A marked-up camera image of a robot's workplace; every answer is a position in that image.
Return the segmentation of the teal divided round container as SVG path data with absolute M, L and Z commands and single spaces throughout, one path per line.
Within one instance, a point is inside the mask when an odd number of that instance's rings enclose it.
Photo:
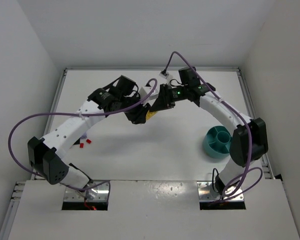
M 213 159 L 224 159 L 230 155 L 232 137 L 221 125 L 212 127 L 204 137 L 203 150 Z

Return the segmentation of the yellow lego brick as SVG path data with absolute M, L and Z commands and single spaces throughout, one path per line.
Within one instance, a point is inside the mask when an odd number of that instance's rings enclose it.
M 150 118 L 152 118 L 156 114 L 157 114 L 156 111 L 154 111 L 154 112 L 148 111 L 147 114 L 146 114 L 146 116 L 145 116 L 146 121 L 148 121 Z

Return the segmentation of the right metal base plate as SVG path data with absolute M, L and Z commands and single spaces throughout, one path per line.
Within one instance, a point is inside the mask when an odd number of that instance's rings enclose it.
M 229 197 L 221 197 L 219 193 L 217 193 L 212 188 L 212 182 L 211 181 L 198 181 L 197 182 L 197 188 L 198 188 L 198 196 L 199 196 L 199 202 L 200 203 L 211 203 L 216 202 L 220 200 L 225 200 L 226 202 L 244 202 L 244 195 L 242 188 L 240 188 L 235 194 L 234 198 L 229 199 Z

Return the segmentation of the metal base plate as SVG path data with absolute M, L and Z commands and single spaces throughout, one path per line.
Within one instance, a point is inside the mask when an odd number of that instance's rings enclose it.
M 212 188 L 212 182 L 211 181 L 198 181 L 197 182 L 197 188 L 198 188 L 198 196 L 199 196 L 199 202 L 200 203 L 211 203 L 216 202 L 220 200 L 225 200 L 226 202 L 244 202 L 244 195 L 242 188 L 240 188 L 235 194 L 234 198 L 229 199 L 229 197 L 221 197 L 219 193 L 217 193 Z
M 109 181 L 95 181 L 88 186 L 96 185 L 96 187 L 87 191 L 77 191 L 71 188 L 66 188 L 64 193 L 64 202 L 83 203 L 86 200 L 88 203 L 105 203 L 109 198 L 110 182 Z

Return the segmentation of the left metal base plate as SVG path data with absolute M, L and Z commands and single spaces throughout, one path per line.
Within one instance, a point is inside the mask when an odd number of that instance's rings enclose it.
M 88 186 L 96 185 L 96 187 L 87 191 L 77 191 L 71 188 L 66 188 L 64 193 L 64 202 L 83 203 L 86 200 L 88 203 L 105 203 L 109 198 L 110 182 L 109 181 L 95 181 Z

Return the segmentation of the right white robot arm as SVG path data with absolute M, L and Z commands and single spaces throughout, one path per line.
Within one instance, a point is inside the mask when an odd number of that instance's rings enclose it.
M 215 117 L 232 135 L 229 146 L 230 159 L 217 175 L 214 187 L 225 198 L 231 198 L 243 184 L 246 175 L 253 170 L 251 164 L 268 152 L 265 121 L 251 118 L 225 101 L 215 87 L 207 83 L 194 67 L 180 69 L 181 84 L 171 85 L 172 76 L 163 70 L 166 79 L 150 108 L 151 112 L 171 109 L 176 102 L 189 100 Z

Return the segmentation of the black lego brick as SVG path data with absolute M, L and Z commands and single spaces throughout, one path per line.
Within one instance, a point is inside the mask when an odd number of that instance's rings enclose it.
M 73 143 L 73 145 L 79 145 L 80 144 L 80 139 L 78 139 L 77 141 L 75 141 L 74 143 Z

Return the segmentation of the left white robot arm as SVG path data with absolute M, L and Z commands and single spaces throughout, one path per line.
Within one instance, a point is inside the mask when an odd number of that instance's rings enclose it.
M 71 116 L 54 131 L 28 141 L 31 166 L 51 185 L 64 184 L 85 188 L 91 179 L 72 164 L 63 162 L 66 152 L 92 126 L 109 113 L 124 113 L 133 124 L 143 124 L 150 109 L 147 97 L 133 89 L 137 84 L 126 76 L 92 92 L 75 116 Z

